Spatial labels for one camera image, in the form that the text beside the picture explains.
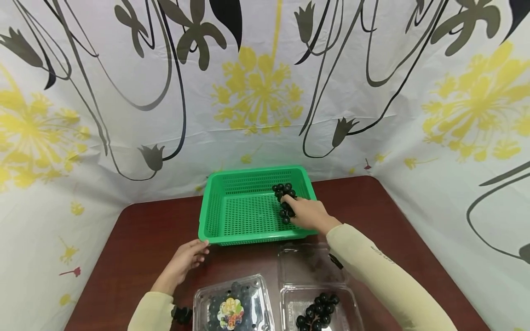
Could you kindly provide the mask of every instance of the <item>basket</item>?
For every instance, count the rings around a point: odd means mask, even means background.
[[[199,239],[221,246],[300,239],[316,231],[281,223],[272,186],[291,183],[298,196],[316,200],[301,166],[223,171],[210,175],[199,218]]]

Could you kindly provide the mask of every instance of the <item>wooden table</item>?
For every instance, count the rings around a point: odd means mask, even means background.
[[[313,183],[328,212],[368,236],[423,285],[457,329],[489,330],[379,182],[368,176]],[[120,215],[66,327],[67,331],[126,330],[136,305],[183,243],[197,237],[202,197],[134,204]],[[316,237],[306,240],[315,241]],[[277,254],[280,243],[211,248],[175,292],[175,303],[192,306],[198,288],[261,273],[279,319]],[[237,252],[238,259],[233,259]],[[352,287],[366,331],[400,330],[370,291]],[[173,325],[172,330],[191,329]]]

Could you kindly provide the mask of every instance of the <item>white backdrop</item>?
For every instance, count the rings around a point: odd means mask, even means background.
[[[374,175],[491,329],[530,330],[525,3],[0,3],[0,329],[63,329],[127,205],[302,164]]]

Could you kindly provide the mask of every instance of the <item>long sleeve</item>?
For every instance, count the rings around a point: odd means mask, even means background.
[[[357,229],[347,224],[337,226],[326,238],[331,254],[370,288],[403,330],[456,330],[436,300]]]
[[[127,331],[169,331],[173,298],[165,293],[147,292],[129,322]]]

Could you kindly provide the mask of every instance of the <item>colorful label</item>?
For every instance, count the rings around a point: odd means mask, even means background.
[[[219,306],[217,319],[221,328],[232,331],[241,324],[245,310],[238,299],[228,298]]]

